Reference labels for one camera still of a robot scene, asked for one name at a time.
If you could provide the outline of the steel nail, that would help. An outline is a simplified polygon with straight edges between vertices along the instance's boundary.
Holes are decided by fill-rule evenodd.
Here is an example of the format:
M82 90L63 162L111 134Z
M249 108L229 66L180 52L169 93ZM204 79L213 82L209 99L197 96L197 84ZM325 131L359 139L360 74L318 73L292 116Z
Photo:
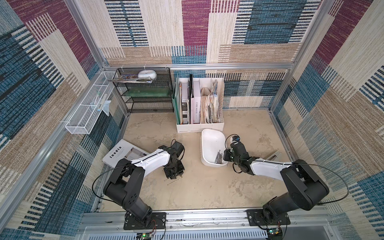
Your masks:
M222 165L223 164L223 153L221 150L217 152L216 158L215 158L215 164Z

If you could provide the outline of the white plastic storage box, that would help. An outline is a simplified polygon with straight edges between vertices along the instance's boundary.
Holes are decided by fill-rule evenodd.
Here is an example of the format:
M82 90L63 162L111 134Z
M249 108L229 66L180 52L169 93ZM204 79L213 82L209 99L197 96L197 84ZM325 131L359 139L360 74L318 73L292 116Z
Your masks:
M224 156L225 135L217 130L204 129L201 135L201 162L203 165L213 168L224 167L228 162L223 161L222 165L215 164L217 152L221 150Z

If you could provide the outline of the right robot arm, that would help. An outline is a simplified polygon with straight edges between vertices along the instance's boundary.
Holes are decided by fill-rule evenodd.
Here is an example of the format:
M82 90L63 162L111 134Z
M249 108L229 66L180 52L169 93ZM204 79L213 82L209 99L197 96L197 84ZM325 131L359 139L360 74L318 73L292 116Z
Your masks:
M224 161L238 166L241 173L283 181L287 188L285 194L263 205L262 216L266 223L271 224L278 217L297 209L309 211L329 194L326 183L304 160L283 163L251 157L238 135L230 137L232 140L224 151Z

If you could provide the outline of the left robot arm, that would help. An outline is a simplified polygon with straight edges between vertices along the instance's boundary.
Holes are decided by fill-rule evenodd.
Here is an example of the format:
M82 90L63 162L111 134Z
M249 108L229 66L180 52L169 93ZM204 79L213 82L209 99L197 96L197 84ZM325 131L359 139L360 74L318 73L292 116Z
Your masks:
M152 221L152 208L139 197L144 178L153 171L163 168L166 178L175 180L184 173L182 158L185 147L172 141L169 147L160 146L154 152L140 155L136 146L120 140L103 162L113 168L104 186L103 194L117 203L142 225Z

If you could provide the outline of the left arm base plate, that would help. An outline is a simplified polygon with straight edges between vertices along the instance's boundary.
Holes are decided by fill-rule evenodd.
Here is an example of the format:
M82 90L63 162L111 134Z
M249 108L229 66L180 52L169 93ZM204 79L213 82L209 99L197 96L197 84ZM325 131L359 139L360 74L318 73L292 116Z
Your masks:
M143 220L135 217L133 214L126 212L123 229L126 231L133 230L163 230L166 228L166 212L154 212Z

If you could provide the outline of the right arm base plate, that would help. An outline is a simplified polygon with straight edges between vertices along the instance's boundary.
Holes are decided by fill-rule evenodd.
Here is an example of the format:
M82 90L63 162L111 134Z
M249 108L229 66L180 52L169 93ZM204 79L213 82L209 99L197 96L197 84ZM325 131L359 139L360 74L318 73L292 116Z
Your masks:
M277 226L290 225L291 221L287 214L274 216L273 214L264 211L261 208L246 210L247 219L250 226Z

